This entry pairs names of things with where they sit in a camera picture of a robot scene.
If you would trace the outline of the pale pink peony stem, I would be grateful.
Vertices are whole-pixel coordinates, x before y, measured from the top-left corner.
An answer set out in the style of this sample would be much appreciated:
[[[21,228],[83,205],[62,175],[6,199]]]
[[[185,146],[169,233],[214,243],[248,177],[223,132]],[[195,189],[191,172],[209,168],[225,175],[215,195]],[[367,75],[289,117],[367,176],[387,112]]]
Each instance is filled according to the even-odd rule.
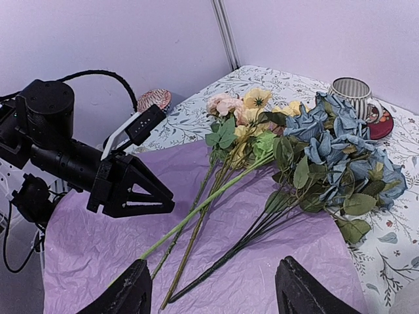
[[[242,109],[244,109],[244,103],[242,100],[243,99],[239,96],[233,97],[227,95],[226,93],[222,93],[211,97],[207,102],[207,112],[215,119],[214,123],[211,125],[211,133],[207,134],[205,138],[207,146],[211,149],[209,156],[209,170],[201,183],[198,194],[192,203],[190,212],[198,207],[198,203],[204,195],[204,190],[206,189],[210,179],[214,178],[214,182],[212,183],[206,198],[229,181],[234,173],[232,160],[234,153],[236,152],[236,147],[238,147],[239,143],[239,140],[237,139],[238,136],[235,134],[235,128],[237,127],[238,115],[240,115]],[[202,228],[204,218],[214,201],[215,200],[213,200],[199,213],[199,218],[194,224],[191,237],[189,238],[189,242],[180,261],[179,267],[174,275],[174,279],[172,281],[173,284],[178,284],[180,278],[182,277],[192,253],[192,249],[195,246],[198,234]],[[166,249],[164,256],[160,259],[158,266],[153,271],[153,274],[151,275],[152,279],[156,277],[157,273],[162,268],[185,228],[186,225],[175,234],[172,242]]]

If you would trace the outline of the white ribbed vase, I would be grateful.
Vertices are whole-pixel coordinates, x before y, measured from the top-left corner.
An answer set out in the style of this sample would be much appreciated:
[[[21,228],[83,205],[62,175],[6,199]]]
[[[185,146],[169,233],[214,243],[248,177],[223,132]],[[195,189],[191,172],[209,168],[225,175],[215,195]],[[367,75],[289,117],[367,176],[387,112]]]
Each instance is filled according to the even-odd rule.
[[[410,282],[405,288],[395,295],[394,304],[390,307],[389,314],[418,314],[419,311],[419,282]]]

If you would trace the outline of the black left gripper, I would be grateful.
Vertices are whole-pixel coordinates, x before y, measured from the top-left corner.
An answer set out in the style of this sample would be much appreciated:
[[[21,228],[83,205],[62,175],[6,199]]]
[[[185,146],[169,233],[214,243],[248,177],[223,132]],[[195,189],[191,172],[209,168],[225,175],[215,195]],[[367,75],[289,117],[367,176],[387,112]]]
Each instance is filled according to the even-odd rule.
[[[173,193],[136,156],[101,151],[73,138],[75,94],[64,82],[34,80],[1,102],[1,159],[30,162],[78,191],[86,208],[113,218],[171,213]]]

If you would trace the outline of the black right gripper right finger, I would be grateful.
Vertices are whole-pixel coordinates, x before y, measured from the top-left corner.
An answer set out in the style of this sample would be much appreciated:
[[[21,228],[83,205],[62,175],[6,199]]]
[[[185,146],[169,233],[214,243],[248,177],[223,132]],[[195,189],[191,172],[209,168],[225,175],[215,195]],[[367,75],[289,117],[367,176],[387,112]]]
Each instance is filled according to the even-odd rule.
[[[331,294],[292,256],[276,270],[276,297],[280,314],[339,314],[358,310]]]

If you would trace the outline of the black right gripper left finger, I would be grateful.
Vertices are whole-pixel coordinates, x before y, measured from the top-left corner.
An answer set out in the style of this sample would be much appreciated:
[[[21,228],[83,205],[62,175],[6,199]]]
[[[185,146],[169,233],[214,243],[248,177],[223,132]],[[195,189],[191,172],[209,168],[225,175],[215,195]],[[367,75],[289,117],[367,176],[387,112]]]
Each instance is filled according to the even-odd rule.
[[[79,314],[150,314],[153,282],[146,260],[135,260]]]

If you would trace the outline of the pale yellow rose stem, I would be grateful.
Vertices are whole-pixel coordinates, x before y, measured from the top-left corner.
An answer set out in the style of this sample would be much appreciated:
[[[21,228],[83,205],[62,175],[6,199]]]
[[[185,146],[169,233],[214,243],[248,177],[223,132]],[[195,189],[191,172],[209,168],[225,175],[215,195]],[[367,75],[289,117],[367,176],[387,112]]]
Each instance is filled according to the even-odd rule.
[[[234,173],[251,166],[256,158],[254,155],[254,147],[257,137],[263,133],[268,134],[282,134],[285,129],[284,123],[275,123],[267,118],[265,111],[274,113],[274,117],[282,116],[297,116],[300,115],[301,110],[300,101],[292,101],[284,107],[274,107],[271,111],[267,111],[265,107],[269,99],[272,97],[270,90],[263,90],[260,88],[253,88],[241,97],[244,103],[244,109],[237,118],[237,127],[235,134],[238,136],[238,147],[232,160],[232,168]],[[174,295],[178,284],[171,283],[161,305],[159,311],[164,310],[169,304],[170,298]]]

